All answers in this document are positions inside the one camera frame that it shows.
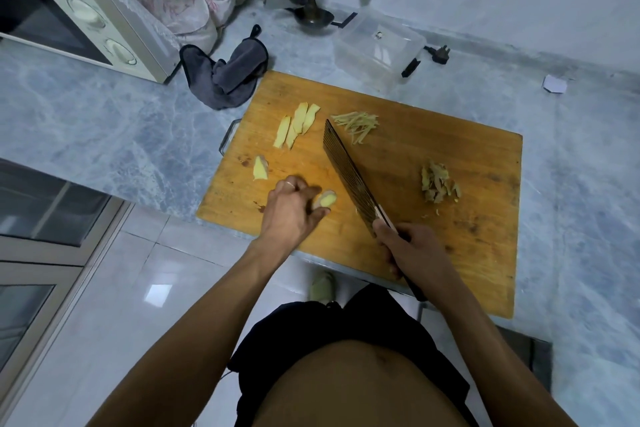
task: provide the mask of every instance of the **hand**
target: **hand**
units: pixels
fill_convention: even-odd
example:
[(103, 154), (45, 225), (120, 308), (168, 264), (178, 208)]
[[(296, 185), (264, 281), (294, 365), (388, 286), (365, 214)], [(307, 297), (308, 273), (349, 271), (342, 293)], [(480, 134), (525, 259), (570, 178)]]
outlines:
[(411, 240), (403, 240), (382, 220), (373, 222), (376, 237), (398, 277), (402, 271), (441, 310), (468, 292), (432, 229), (411, 223), (399, 223), (396, 228)]
[(288, 176), (269, 191), (267, 205), (262, 218), (259, 240), (275, 246), (288, 257), (320, 220), (329, 214), (329, 208), (316, 208), (311, 213), (310, 201), (321, 191), (318, 186), (308, 186), (297, 176)]

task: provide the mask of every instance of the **microwave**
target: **microwave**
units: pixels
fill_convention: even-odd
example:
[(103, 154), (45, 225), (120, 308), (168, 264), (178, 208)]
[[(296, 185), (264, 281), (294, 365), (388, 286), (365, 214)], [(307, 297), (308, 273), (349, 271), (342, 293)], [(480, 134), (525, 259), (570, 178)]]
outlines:
[(164, 82), (179, 49), (119, 0), (0, 0), (0, 37)]

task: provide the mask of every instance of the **cutting board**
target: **cutting board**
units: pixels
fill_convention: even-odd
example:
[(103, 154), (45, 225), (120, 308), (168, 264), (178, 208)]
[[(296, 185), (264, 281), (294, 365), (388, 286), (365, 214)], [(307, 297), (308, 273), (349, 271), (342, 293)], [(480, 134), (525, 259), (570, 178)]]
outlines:
[[(280, 120), (298, 104), (316, 103), (316, 123), (289, 151), (273, 147)], [(490, 314), (513, 316), (522, 136), (374, 96), (268, 72), (239, 124), (197, 216), (257, 236), (268, 192), (289, 174), (332, 189), (338, 200), (303, 252), (395, 280), (323, 151), (324, 120), (353, 111), (378, 115), (363, 144), (337, 131), (371, 192), (395, 223), (432, 227), (464, 282)], [(269, 179), (253, 180), (255, 157), (269, 163)], [(426, 203), (420, 169), (445, 164), (462, 197)]]

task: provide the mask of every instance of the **knife blade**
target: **knife blade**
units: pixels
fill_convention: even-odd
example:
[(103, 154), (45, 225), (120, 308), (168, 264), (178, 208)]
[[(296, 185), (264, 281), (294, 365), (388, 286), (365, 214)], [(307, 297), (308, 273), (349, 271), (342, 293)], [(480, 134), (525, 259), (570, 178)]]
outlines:
[[(363, 219), (369, 233), (372, 237), (376, 237), (373, 231), (373, 222), (376, 218), (380, 218), (384, 221), (389, 228), (394, 230), (397, 234), (396, 227), (389, 220), (387, 213), (382, 209), (382, 206), (378, 204), (376, 198), (367, 187), (362, 175), (358, 171), (356, 164), (349, 155), (346, 147), (340, 140), (338, 133), (333, 128), (331, 122), (327, 119), (324, 122), (324, 136), (323, 136), (323, 149), (326, 155), (329, 157), (329, 161), (335, 171), (338, 173), (338, 177), (344, 185), (347, 193), (353, 204), (356, 206), (358, 214)], [(420, 302), (425, 302), (427, 298), (424, 296), (418, 286), (416, 286), (409, 277), (404, 277), (406, 283), (409, 285), (413, 295)]]

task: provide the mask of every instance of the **black shorts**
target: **black shorts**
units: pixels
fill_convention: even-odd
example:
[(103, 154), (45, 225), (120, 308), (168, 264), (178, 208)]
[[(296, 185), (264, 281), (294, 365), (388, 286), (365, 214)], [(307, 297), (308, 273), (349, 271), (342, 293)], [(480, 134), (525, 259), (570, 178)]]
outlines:
[(469, 384), (436, 349), (427, 330), (386, 289), (369, 285), (344, 306), (292, 302), (252, 327), (228, 363), (238, 373), (242, 396), (236, 427), (249, 427), (279, 377), (297, 361), (337, 341), (356, 340), (396, 351), (411, 360), (446, 395), (472, 427), (465, 405)]

